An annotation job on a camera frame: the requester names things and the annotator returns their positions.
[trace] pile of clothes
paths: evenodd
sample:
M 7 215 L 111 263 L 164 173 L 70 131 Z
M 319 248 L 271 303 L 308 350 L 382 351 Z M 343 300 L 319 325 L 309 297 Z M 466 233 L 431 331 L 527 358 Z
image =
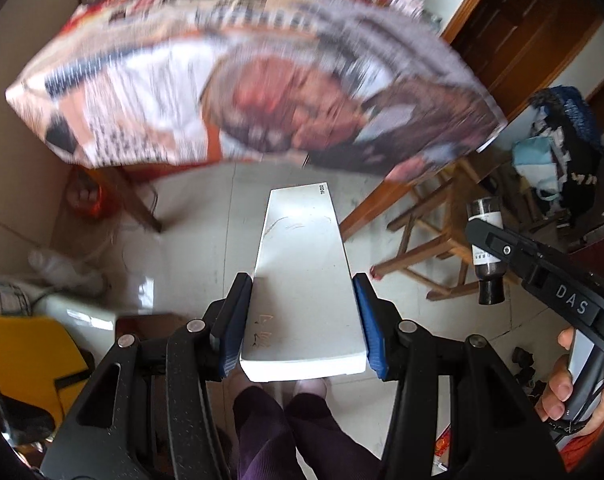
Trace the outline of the pile of clothes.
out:
M 529 104 L 537 110 L 536 120 L 530 138 L 514 145 L 513 165 L 534 189 L 545 216 L 566 209 L 574 225 L 593 206 L 602 131 L 575 87 L 542 89 Z

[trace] black bottle cap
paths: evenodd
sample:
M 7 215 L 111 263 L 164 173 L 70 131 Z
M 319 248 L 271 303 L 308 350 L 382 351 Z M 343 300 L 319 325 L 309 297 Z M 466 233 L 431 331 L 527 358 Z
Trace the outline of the black bottle cap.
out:
M 495 305 L 504 301 L 504 284 L 502 277 L 480 281 L 480 294 L 477 303 L 480 305 Z

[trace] white bottle label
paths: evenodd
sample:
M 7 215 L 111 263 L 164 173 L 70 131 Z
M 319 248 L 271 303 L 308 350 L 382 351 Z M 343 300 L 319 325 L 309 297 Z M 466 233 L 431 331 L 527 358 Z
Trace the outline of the white bottle label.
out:
M 500 229 L 503 228 L 502 225 L 502 213 L 499 211 L 493 211 L 491 213 L 483 213 L 475 216 L 471 216 L 469 220 L 473 220 L 474 218 L 479 218 L 480 220 L 484 220 L 489 224 L 492 224 Z M 473 246 L 473 264 L 474 265 L 483 265 L 483 264 L 496 264 L 500 259 L 496 258 L 492 254 L 483 251 L 482 249 Z

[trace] white box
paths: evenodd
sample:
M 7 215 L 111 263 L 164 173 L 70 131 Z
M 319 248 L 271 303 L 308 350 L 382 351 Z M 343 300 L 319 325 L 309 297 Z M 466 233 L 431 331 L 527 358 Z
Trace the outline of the white box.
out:
M 365 370 L 367 346 L 326 183 L 274 189 L 240 363 L 252 381 Z

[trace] silver screw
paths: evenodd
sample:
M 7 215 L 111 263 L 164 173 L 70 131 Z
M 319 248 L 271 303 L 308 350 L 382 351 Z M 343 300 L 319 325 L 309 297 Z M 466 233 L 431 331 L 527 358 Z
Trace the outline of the silver screw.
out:
M 201 319 L 191 319 L 186 324 L 186 330 L 189 332 L 201 332 L 207 324 Z
M 412 334 L 418 330 L 418 326 L 413 321 L 409 321 L 408 319 L 400 321 L 397 327 L 400 329 L 400 332 L 404 332 L 405 334 Z
M 121 335 L 118 338 L 118 346 L 120 348 L 128 348 L 130 347 L 134 342 L 136 341 L 135 336 L 132 336 L 131 334 L 125 334 L 125 335 Z
M 486 339 L 481 335 L 473 334 L 469 336 L 468 341 L 475 348 L 484 348 L 486 346 Z

